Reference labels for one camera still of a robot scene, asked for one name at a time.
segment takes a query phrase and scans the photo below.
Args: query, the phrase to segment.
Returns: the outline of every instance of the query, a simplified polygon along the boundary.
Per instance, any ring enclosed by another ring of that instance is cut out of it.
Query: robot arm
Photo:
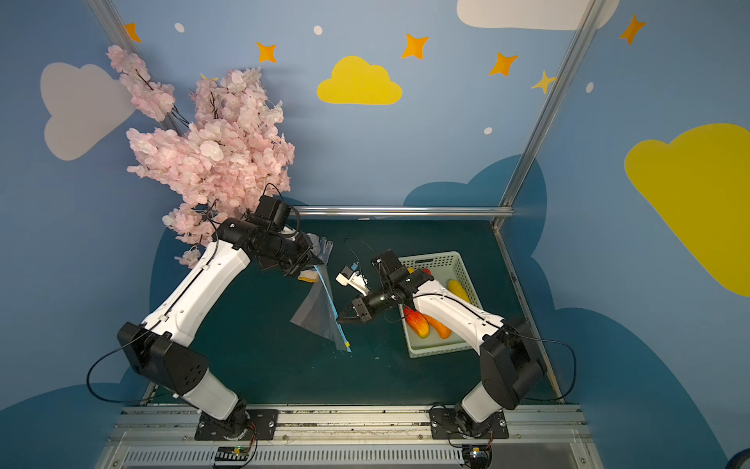
[[[382,289],[355,298],[351,303],[355,316],[340,316],[339,322],[366,323],[381,311],[406,304],[445,324],[471,345],[479,355],[481,382],[456,406],[455,424],[461,433],[486,432],[496,412],[515,409],[544,376],[547,369],[539,346],[519,337],[532,335],[527,324],[507,321],[463,301],[424,271],[409,274],[393,251],[382,253],[372,264]],[[353,273],[347,268],[337,280],[347,284],[344,281]]]
[[[227,219],[217,228],[217,240],[169,298],[140,325],[126,323],[118,333],[136,373],[171,389],[201,412],[196,439],[237,439],[247,431],[245,401],[211,373],[204,356],[188,348],[216,300],[251,259],[262,269],[278,267],[295,277],[322,263],[299,231],[299,220],[297,230],[286,226],[291,210],[263,196],[255,213]],[[211,431],[201,431],[207,425]]]

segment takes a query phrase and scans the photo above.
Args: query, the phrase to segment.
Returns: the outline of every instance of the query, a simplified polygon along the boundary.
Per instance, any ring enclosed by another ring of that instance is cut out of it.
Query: orange star
[[[518,56],[505,57],[503,54],[498,53],[497,62],[495,63],[495,66],[492,67],[492,70],[490,70],[490,75],[503,74],[507,77],[508,73],[511,71],[511,64],[517,58]]]
[[[125,25],[125,31],[127,31],[127,35],[130,36],[130,39],[136,42],[141,42],[140,38],[136,34],[136,23]]]
[[[412,35],[406,35],[406,49],[401,56],[402,59],[406,57],[415,56],[417,59],[422,60],[422,47],[425,46],[429,38],[413,38]]]
[[[623,32],[622,36],[620,36],[620,39],[627,39],[628,45],[633,44],[633,39],[635,39],[635,35],[638,34],[638,32],[646,25],[646,23],[641,23],[638,20],[635,19],[635,15],[633,15],[633,19],[630,20],[630,25],[628,28]]]
[[[276,59],[274,58],[274,49],[276,49],[276,46],[264,46],[260,42],[256,42],[255,44],[258,44],[258,49],[260,49],[260,59],[258,59],[258,62],[268,60],[269,62],[276,63]]]

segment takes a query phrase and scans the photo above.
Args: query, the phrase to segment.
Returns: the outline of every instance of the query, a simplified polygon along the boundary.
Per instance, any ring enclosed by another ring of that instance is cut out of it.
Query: dark blue cloud
[[[429,182],[406,196],[405,206],[497,206],[520,155],[504,158],[484,168],[467,184]]]

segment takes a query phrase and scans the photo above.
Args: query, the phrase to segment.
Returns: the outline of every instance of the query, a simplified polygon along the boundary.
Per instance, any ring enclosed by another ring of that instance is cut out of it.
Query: metal frame
[[[520,303],[520,309],[523,311],[523,316],[529,323],[532,335],[536,338],[542,338],[539,335],[539,329],[536,328],[536,322],[534,322],[534,317],[531,315],[529,303],[527,303],[524,291],[521,289],[521,283],[518,281],[518,276],[515,273],[515,268],[513,267],[513,262],[511,262],[511,257],[508,253],[508,249],[506,248],[505,241],[503,241],[503,237],[500,235],[500,230],[493,227],[493,231],[495,232],[497,245],[499,246],[500,252],[502,253],[502,260],[505,261],[505,267],[508,269],[508,275],[510,275],[511,277],[513,290],[515,290],[516,297],[518,298],[518,302]],[[541,349],[541,357],[544,360],[545,365],[547,365],[547,379],[550,381],[552,389],[557,393],[557,395],[563,395],[563,392],[560,390],[560,385],[557,383],[557,377],[555,376],[555,371],[552,368],[552,364],[550,363],[550,357],[547,355],[547,350],[545,349],[544,342],[539,342],[539,348]],[[560,399],[560,402],[565,404],[565,399]]]
[[[120,46],[127,53],[138,53],[136,43],[125,31],[125,24],[110,0],[88,0],[88,6],[94,11],[94,15],[112,44]],[[171,129],[182,135],[182,129],[170,114],[167,114],[164,120],[159,122],[159,125],[164,130]]]
[[[259,443],[261,453],[273,452],[273,458],[253,460],[248,467],[289,464],[286,455],[299,454],[300,449],[326,450],[380,450],[415,449],[448,450],[444,440],[432,440],[427,405],[356,406],[356,405],[262,405],[253,409],[273,408],[280,411],[275,423],[274,439]],[[232,442],[195,441],[193,435],[198,425],[196,410],[186,405],[161,404],[149,407],[123,409],[109,437],[97,469],[130,467],[137,453],[141,461],[132,465],[140,467],[175,467],[174,458],[192,455],[195,461],[181,461],[179,467],[211,467],[213,455],[220,446]],[[593,445],[584,414],[577,405],[521,405],[505,411],[510,438],[495,440],[493,445],[567,443],[578,461],[580,469],[602,469],[602,463]],[[472,440],[487,443],[484,440]],[[155,458],[165,452],[169,458]],[[145,463],[143,458],[150,458]],[[390,464],[413,464],[414,457],[389,459]],[[373,459],[357,461],[358,464],[382,464]]]
[[[324,217],[496,217],[513,215],[510,207],[296,206],[301,216]]]
[[[560,69],[557,72],[557,80],[555,80],[552,91],[547,95],[547,99],[544,101],[544,106],[542,107],[539,118],[534,125],[534,130],[531,133],[529,142],[526,144],[526,148],[523,150],[523,153],[518,160],[518,164],[508,181],[508,185],[505,187],[505,192],[500,200],[500,206],[513,206],[518,191],[524,183],[526,174],[528,174],[529,169],[531,169],[531,164],[534,162],[536,154],[542,147],[542,142],[544,141],[547,132],[550,130],[555,115],[557,114],[557,110],[560,108],[560,104],[563,102],[563,98],[578,71],[578,67],[581,66],[581,61],[583,61],[584,55],[589,49],[591,40],[596,33],[599,14],[601,13],[602,6],[606,1],[607,0],[591,0],[589,3],[586,13],[583,15],[583,18],[578,25],[578,30],[575,32],[573,41],[565,54],[565,58],[562,60]],[[502,218],[496,218],[493,221],[493,224],[495,227],[500,227],[502,222]]]

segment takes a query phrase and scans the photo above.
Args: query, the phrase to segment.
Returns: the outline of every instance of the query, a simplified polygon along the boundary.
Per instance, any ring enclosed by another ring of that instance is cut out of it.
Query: yellow object
[[[264,46],[260,42],[256,42],[255,44],[258,44],[258,49],[260,49],[260,59],[258,59],[258,62],[268,61],[276,63],[276,58],[274,57],[276,46]]]
[[[638,34],[638,32],[646,25],[646,23],[641,23],[638,20],[635,19],[635,15],[633,15],[633,19],[630,20],[630,25],[628,25],[628,28],[623,32],[623,34],[619,37],[620,39],[627,39],[628,45],[633,44],[633,39],[635,39],[635,35]]]
[[[318,85],[318,98],[331,104],[393,104],[401,94],[385,68],[357,56],[338,61],[331,78]]]
[[[458,296],[463,301],[471,303],[471,301],[469,301],[469,295],[467,295],[467,291],[464,290],[464,287],[461,286],[458,280],[450,280],[448,282],[448,291]]]
[[[646,140],[625,171],[706,271],[750,296],[750,131],[708,124],[671,143]]]
[[[490,75],[503,74],[507,77],[511,71],[511,64],[517,58],[518,56],[505,57],[503,54],[497,54],[497,62],[495,62],[495,66],[490,70]]]
[[[140,38],[136,34],[136,23],[125,25],[125,31],[127,31],[127,35],[130,36],[130,39],[136,42],[141,42]]]
[[[422,47],[425,46],[427,39],[429,38],[413,38],[411,35],[406,35],[406,49],[401,58],[414,56],[422,60]]]
[[[557,80],[557,77],[550,78],[550,77],[547,76],[547,71],[546,70],[542,71],[542,73],[541,73],[541,81],[539,83],[535,84],[534,86],[532,86],[531,89],[541,88],[542,90],[544,90],[544,93],[547,94],[547,88],[549,87],[550,83],[552,83],[555,80]]]

